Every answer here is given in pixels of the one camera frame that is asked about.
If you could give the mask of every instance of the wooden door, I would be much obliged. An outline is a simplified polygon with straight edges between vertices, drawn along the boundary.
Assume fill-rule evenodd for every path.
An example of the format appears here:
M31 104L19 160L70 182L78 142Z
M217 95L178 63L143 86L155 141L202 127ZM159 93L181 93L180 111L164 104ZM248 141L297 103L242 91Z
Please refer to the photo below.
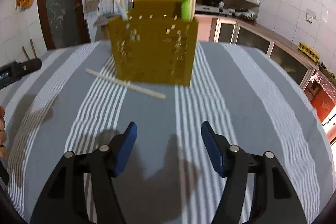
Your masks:
M37 0L47 49L90 42L82 0Z

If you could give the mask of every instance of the glass cabinet door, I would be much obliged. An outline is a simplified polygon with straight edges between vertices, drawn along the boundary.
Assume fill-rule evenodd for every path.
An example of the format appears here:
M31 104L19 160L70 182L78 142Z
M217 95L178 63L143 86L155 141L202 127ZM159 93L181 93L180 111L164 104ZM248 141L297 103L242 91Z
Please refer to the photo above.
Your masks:
M267 53L270 42L262 37L259 37L255 33L240 27L236 44L257 48L264 53Z
M218 36L218 42L231 43L231 37L232 37L234 28L235 28L234 24L221 23L220 30L219 30L219 36Z
M277 45L274 45L270 58L278 63L300 85L308 70L304 65Z

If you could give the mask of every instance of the metal pivot screw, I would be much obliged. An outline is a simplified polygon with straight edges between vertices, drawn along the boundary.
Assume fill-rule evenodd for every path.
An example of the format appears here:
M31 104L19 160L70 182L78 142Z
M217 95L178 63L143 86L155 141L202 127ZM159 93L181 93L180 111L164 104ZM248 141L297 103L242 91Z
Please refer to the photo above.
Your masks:
M236 145L230 145L230 150L231 150L232 152L238 152L238 151L239 151L239 147L236 146Z
M74 153L72 151L67 151L64 153L64 157L71 158Z
M267 151L267 152L265 153L265 156L266 156L267 158L269 158L269 159L272 159L272 158L274 157L274 154L273 154L271 151Z
M101 151L101 152L106 152L106 151L108 151L110 148L109 148L109 146L108 145L102 145L100 148L99 148L99 150Z

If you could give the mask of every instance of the blue gripper pad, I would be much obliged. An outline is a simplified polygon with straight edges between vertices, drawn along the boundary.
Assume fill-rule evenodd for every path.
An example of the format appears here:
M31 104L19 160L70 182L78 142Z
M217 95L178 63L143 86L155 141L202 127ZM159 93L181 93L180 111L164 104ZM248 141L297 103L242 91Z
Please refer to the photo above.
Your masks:
M120 145L119 150L115 154L115 176L117 177L120 173L122 173L125 170L128 158L131 154L131 151L134 147L134 143L137 139L138 130L137 125L135 122L130 122L128 125L126 131L122 135L115 136L123 136L124 140Z
M205 121L202 124L201 135L214 170L220 176L223 176L224 174L223 155L218 145L216 144L215 133L213 132L212 128L210 127L210 124L207 121Z

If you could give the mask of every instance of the black clamp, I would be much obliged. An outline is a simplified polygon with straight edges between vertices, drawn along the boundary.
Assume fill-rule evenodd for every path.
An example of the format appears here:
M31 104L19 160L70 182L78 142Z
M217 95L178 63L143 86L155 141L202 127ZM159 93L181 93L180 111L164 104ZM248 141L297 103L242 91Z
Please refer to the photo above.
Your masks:
M250 218L253 224L307 224L300 200L275 155L248 154L215 134L208 121L202 124L202 139L214 170L227 181L212 224L238 224L247 174L255 173Z
M89 154L66 152L44 186L31 217L31 224L92 224L84 196L84 173L91 174L93 199L99 224L125 224L111 177L125 169L137 139L131 122L124 134L114 136Z

